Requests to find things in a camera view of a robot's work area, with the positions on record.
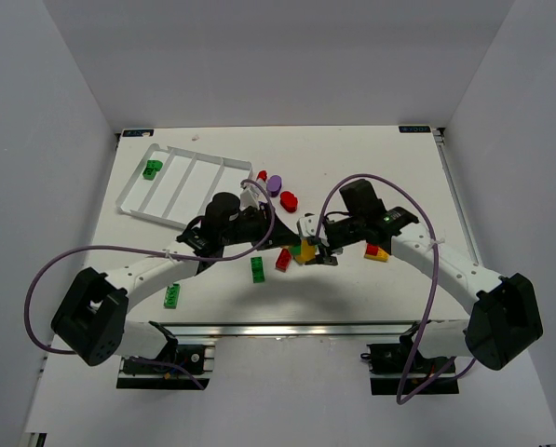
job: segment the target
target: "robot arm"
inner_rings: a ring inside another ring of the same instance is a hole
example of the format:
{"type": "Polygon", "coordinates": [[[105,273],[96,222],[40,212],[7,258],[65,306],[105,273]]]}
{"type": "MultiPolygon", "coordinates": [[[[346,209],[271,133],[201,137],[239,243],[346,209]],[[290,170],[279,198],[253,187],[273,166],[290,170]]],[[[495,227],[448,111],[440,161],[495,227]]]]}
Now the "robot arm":
{"type": "MultiPolygon", "coordinates": [[[[391,239],[391,254],[431,276],[428,230],[412,223],[391,239]]],[[[505,278],[439,245],[438,284],[464,307],[469,321],[428,323],[419,352],[425,358],[470,357],[500,370],[542,335],[532,283],[520,274],[505,278]]]]}
{"type": "MultiPolygon", "coordinates": [[[[334,254],[366,240],[431,276],[430,237],[415,216],[401,207],[386,210],[365,180],[343,186],[340,193],[347,217],[321,223],[323,237],[315,234],[317,216],[301,219],[299,234],[276,217],[269,239],[258,250],[297,245],[305,238],[319,248],[319,254],[307,264],[337,265],[334,254]]],[[[198,220],[200,227],[187,226],[170,244],[167,258],[149,257],[107,273],[93,268],[79,272],[52,320],[54,332],[90,366],[114,354],[165,358],[176,348],[174,337],[157,323],[126,321],[127,313],[169,284],[207,270],[214,259],[222,257],[225,246],[255,245],[268,231],[270,213],[265,204],[241,210],[236,196],[220,193],[198,220]],[[205,261],[172,259],[180,244],[205,261]]],[[[498,370],[542,334],[534,289],[519,274],[501,277],[441,244],[439,284],[466,309],[470,320],[428,323],[419,349],[425,358],[473,356],[498,370]]],[[[400,342],[411,344],[413,337],[410,332],[400,342]]]]}

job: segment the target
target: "white tray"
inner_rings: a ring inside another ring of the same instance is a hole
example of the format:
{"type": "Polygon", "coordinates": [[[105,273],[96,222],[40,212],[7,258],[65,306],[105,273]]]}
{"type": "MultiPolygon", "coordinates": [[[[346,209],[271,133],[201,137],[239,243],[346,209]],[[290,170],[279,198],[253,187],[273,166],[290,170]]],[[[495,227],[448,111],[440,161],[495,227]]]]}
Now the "white tray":
{"type": "Polygon", "coordinates": [[[249,179],[252,164],[221,156],[208,156],[152,144],[130,176],[116,201],[121,212],[131,216],[184,229],[215,193],[240,195],[240,182],[249,179]],[[164,166],[153,180],[142,176],[148,160],[164,166]]]}

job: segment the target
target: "black joint housing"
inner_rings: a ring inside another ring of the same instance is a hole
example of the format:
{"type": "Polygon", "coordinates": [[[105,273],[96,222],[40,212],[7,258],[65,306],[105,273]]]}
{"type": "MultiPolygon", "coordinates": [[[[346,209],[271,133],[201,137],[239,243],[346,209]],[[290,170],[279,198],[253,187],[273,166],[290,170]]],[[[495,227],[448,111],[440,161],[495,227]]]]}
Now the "black joint housing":
{"type": "Polygon", "coordinates": [[[120,345],[128,308],[127,291],[89,267],[75,277],[50,326],[87,365],[96,366],[120,345]]]}
{"type": "Polygon", "coordinates": [[[342,186],[340,195],[346,209],[353,216],[365,216],[370,219],[386,212],[383,200],[377,197],[368,180],[358,179],[342,186]]]}
{"type": "Polygon", "coordinates": [[[466,332],[466,344],[476,360],[500,370],[542,336],[535,290],[526,277],[501,278],[492,291],[477,293],[466,332]]]}
{"type": "Polygon", "coordinates": [[[238,217],[240,199],[234,194],[218,193],[205,208],[205,218],[201,223],[204,230],[224,229],[238,217]]]}

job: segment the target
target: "red oval object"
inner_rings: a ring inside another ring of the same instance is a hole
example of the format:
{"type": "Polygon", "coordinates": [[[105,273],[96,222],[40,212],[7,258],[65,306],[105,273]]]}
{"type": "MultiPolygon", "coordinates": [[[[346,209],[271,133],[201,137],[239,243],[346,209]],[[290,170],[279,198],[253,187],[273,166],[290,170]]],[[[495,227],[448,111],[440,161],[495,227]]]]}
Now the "red oval object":
{"type": "Polygon", "coordinates": [[[287,212],[296,212],[298,209],[298,199],[290,191],[284,191],[279,195],[279,203],[287,212]]]}

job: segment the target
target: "white table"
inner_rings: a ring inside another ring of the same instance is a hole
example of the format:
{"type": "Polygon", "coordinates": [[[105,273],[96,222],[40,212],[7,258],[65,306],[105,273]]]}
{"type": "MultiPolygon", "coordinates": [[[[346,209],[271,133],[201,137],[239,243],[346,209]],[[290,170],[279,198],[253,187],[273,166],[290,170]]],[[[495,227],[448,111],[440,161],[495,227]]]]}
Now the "white table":
{"type": "MultiPolygon", "coordinates": [[[[396,127],[156,129],[153,137],[122,138],[93,242],[162,249],[177,231],[119,214],[123,186],[153,142],[252,162],[283,179],[299,210],[280,218],[294,228],[319,212],[343,177],[369,172],[399,184],[427,211],[438,237],[468,255],[437,147],[430,134],[396,127]]],[[[377,195],[391,208],[412,209],[384,185],[377,195]]],[[[336,196],[330,210],[343,210],[336,196]]],[[[235,254],[246,247],[229,248],[235,254]]],[[[410,321],[422,315],[428,278],[396,259],[365,260],[364,245],[345,249],[336,268],[291,265],[274,270],[277,251],[263,252],[265,284],[252,284],[248,259],[215,265],[181,283],[176,310],[163,292],[130,319],[163,322],[410,321]]],[[[100,271],[139,257],[94,252],[100,271]]],[[[433,318],[465,318],[439,290],[433,318]]],[[[117,359],[89,368],[80,359],[51,356],[27,430],[47,432],[59,445],[538,445],[556,441],[544,395],[527,355],[503,372],[479,368],[455,397],[420,397],[398,408],[392,397],[370,396],[358,362],[362,341],[242,340],[218,344],[208,390],[116,390],[117,359]]]]}

